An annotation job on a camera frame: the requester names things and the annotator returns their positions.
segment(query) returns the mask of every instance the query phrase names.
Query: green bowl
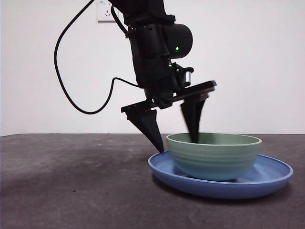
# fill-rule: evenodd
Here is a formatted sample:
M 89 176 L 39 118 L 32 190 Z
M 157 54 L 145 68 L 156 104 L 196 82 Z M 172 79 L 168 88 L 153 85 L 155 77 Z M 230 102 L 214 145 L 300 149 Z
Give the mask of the green bowl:
M 199 143 L 189 134 L 166 137 L 175 165 L 204 180 L 226 181 L 246 173 L 255 163 L 262 140 L 235 134 L 199 133 Z

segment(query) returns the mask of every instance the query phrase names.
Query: electrical socket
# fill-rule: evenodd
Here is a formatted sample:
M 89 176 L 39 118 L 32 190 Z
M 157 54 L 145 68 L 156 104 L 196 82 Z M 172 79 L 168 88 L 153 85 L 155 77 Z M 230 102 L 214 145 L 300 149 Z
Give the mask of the electrical socket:
M 114 22 L 111 14 L 112 4 L 107 0 L 97 0 L 97 21 L 98 22 Z M 115 13 L 118 15 L 118 10 L 114 8 Z

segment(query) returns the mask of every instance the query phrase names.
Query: black cable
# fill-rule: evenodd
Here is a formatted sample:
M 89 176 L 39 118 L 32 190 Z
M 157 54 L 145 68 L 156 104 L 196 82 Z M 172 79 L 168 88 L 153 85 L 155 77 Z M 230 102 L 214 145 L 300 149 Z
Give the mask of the black cable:
M 69 96 L 65 86 L 63 85 L 63 82 L 61 80 L 61 75 L 60 75 L 60 72 L 59 72 L 59 69 L 58 69 L 58 65 L 57 65 L 57 51 L 58 51 L 58 47 L 59 47 L 59 44 L 64 36 L 64 34 L 66 33 L 66 31 L 71 27 L 71 25 L 79 18 L 79 16 L 81 16 L 81 14 L 94 2 L 94 0 L 91 0 L 87 3 L 87 5 L 84 6 L 84 8 L 82 8 L 82 10 L 76 14 L 76 16 L 70 21 L 70 23 L 66 26 L 66 28 L 62 31 L 62 33 L 60 34 L 58 40 L 57 40 L 57 43 L 56 43 L 56 46 L 55 46 L 55 50 L 54 50 L 54 65 L 55 65 L 55 70 L 56 70 L 56 73 L 57 73 L 57 77 L 58 77 L 58 80 L 59 80 L 59 83 L 61 84 L 61 88 L 63 90 L 63 92 L 65 93 L 67 99 L 69 100 L 69 102 L 80 112 L 84 113 L 84 114 L 87 114 L 87 115 L 93 115 L 93 114 L 96 114 L 98 112 L 100 112 L 102 109 L 104 109 L 104 107 L 107 105 L 107 103 L 109 102 L 110 98 L 111 98 L 111 95 L 112 95 L 112 91 L 113 91 L 113 86 L 114 86 L 114 81 L 115 80 L 120 80 L 124 83 L 127 83 L 129 85 L 132 85 L 132 86 L 135 86 L 135 87 L 139 87 L 131 82 L 128 82 L 124 79 L 121 79 L 121 78 L 118 78 L 118 77 L 114 77 L 112 79 L 112 82 L 111 82 L 111 86 L 110 86 L 110 91 L 109 91 L 109 95 L 108 95 L 108 98 L 106 99 L 106 102 L 96 111 L 92 111 L 92 112 L 88 112 L 88 111 L 84 111 L 82 110 L 81 108 L 79 108 L 75 102 L 71 99 L 71 97 Z
M 126 38 L 128 37 L 128 31 L 127 29 L 123 26 L 123 24 L 121 23 L 120 19 L 118 18 L 118 15 L 116 15 L 115 11 L 114 11 L 114 6 L 111 6 L 111 14 L 115 20 L 115 22 L 117 23 L 117 25 L 120 27 L 120 29 L 123 31 L 123 33 L 125 33 Z

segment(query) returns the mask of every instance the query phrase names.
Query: dark gray mat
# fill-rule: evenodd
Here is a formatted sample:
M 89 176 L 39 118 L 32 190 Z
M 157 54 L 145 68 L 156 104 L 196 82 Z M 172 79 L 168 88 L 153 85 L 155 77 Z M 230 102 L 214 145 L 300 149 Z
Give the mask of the dark gray mat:
M 283 189 L 250 200 L 200 198 L 162 184 L 147 164 L 157 152 L 143 135 L 2 137 L 1 226 L 305 228 L 305 135 L 255 136 L 263 140 L 261 154 L 287 162 L 295 173 Z

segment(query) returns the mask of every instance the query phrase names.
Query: white wall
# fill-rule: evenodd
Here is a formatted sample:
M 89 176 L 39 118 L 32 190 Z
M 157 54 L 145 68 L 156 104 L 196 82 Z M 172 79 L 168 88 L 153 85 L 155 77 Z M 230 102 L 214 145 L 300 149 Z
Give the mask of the white wall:
M 216 80 L 201 131 L 305 134 L 304 0 L 164 0 L 193 32 L 193 49 L 178 60 L 195 68 L 193 85 Z M 62 29 L 87 0 L 1 1 L 1 135 L 139 133 L 122 106 L 142 90 L 116 82 L 99 114 L 76 111 L 61 91 L 53 50 Z M 111 78 L 135 82 L 130 44 L 112 23 L 96 22 L 95 4 L 71 27 L 59 68 L 76 103 L 96 109 Z M 158 111 L 162 133 L 184 132 L 179 104 Z

